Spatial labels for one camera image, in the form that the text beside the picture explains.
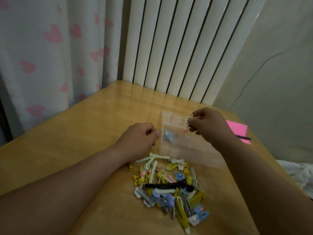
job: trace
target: hand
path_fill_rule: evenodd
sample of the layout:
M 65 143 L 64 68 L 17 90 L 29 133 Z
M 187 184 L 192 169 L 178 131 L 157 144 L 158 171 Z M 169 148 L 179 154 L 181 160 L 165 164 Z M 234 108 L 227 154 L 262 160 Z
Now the hand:
M 124 163 L 133 162 L 147 156 L 159 137 L 160 132 L 152 123 L 136 123 L 128 127 L 113 147 L 121 152 Z
M 227 142 L 237 138 L 228 126 L 226 120 L 217 110 L 205 107 L 193 112 L 193 117 L 189 118 L 189 131 L 196 132 L 214 147 L 218 143 Z

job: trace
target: curtain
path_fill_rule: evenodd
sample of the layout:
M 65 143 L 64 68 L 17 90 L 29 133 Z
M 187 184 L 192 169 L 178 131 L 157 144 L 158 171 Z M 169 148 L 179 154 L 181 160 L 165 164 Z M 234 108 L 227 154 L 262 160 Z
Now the curtain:
M 10 126 L 32 129 L 117 79 L 122 7 L 123 0 L 0 0 L 0 97 L 17 115 L 4 105 Z

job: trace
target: forearm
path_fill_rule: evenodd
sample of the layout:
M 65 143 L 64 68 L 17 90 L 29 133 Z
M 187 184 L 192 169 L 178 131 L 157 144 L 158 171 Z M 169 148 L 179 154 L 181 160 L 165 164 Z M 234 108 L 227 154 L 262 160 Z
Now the forearm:
M 66 234 L 121 165 L 114 148 L 0 197 L 1 234 Z
M 312 202 L 238 139 L 217 146 L 260 234 L 310 234 Z

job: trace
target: plastic box compartment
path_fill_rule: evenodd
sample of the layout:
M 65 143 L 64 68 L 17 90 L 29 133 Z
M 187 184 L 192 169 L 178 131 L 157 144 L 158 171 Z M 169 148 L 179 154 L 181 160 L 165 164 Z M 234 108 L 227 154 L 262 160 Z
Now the plastic box compartment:
M 187 118 L 162 111 L 162 136 L 159 154 L 172 158 L 183 158 L 186 162 L 221 168 L 225 161 L 215 148 L 200 135 L 184 133 Z M 171 132 L 171 141 L 166 131 Z

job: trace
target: white radiator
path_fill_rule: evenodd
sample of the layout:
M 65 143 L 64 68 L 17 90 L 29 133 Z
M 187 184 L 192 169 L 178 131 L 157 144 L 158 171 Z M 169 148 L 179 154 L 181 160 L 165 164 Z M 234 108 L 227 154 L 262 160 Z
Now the white radiator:
M 123 80 L 212 105 L 266 0 L 132 0 Z

